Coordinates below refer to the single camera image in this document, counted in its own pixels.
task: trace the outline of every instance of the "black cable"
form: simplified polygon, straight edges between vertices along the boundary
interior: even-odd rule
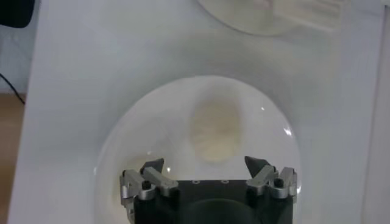
[[[13,90],[13,92],[15,93],[15,95],[17,96],[17,98],[19,98],[20,102],[22,102],[23,105],[24,105],[25,102],[24,102],[24,100],[22,99],[22,97],[20,97],[20,95],[19,95],[19,93],[17,92],[17,90],[15,89],[15,87],[13,87],[13,85],[8,81],[8,79],[6,79],[6,78],[4,77],[4,75],[2,75],[1,73],[0,73],[0,77],[2,77],[2,79],[5,80],[5,82],[8,84],[8,86],[11,87],[11,89]]]

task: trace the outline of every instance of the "wooden floor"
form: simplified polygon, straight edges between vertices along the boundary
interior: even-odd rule
[[[0,224],[7,223],[23,113],[13,94],[0,94]]]

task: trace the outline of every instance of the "white table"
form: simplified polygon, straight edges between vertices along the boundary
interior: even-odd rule
[[[93,223],[94,167],[116,121],[150,90],[202,74],[250,83],[286,114],[303,223],[359,223],[383,7],[352,2],[332,35],[260,38],[194,0],[43,1],[9,224]]]

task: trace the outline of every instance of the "screw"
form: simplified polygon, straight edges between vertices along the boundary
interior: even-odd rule
[[[283,188],[284,185],[285,185],[285,182],[284,182],[282,179],[276,178],[276,179],[274,180],[274,186],[275,186],[275,187],[277,187],[277,188]]]
[[[150,188],[152,188],[152,184],[150,181],[146,180],[142,182],[142,190],[149,190]]]

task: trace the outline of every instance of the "black object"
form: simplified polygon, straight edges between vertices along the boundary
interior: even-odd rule
[[[32,17],[35,0],[0,0],[0,25],[26,27]]]
[[[161,173],[163,171],[163,166],[164,166],[164,159],[163,158],[146,162],[142,166],[142,168],[140,169],[140,174],[144,174],[144,169],[147,167],[153,167],[155,170],[157,170]]]
[[[8,86],[10,86],[10,88],[12,89],[12,91],[15,93],[16,97],[20,100],[21,103],[23,103],[23,105],[25,104],[24,100],[22,99],[22,97],[20,97],[18,91],[15,89],[15,87],[13,87],[13,85],[4,77],[4,75],[2,75],[0,73],[0,77],[2,79],[4,79],[4,81],[8,84]]]
[[[293,198],[255,196],[246,180],[178,181],[173,197],[135,197],[136,224],[292,224]]]
[[[257,159],[250,156],[245,156],[245,164],[252,178],[255,177],[265,165],[269,165],[265,159]]]

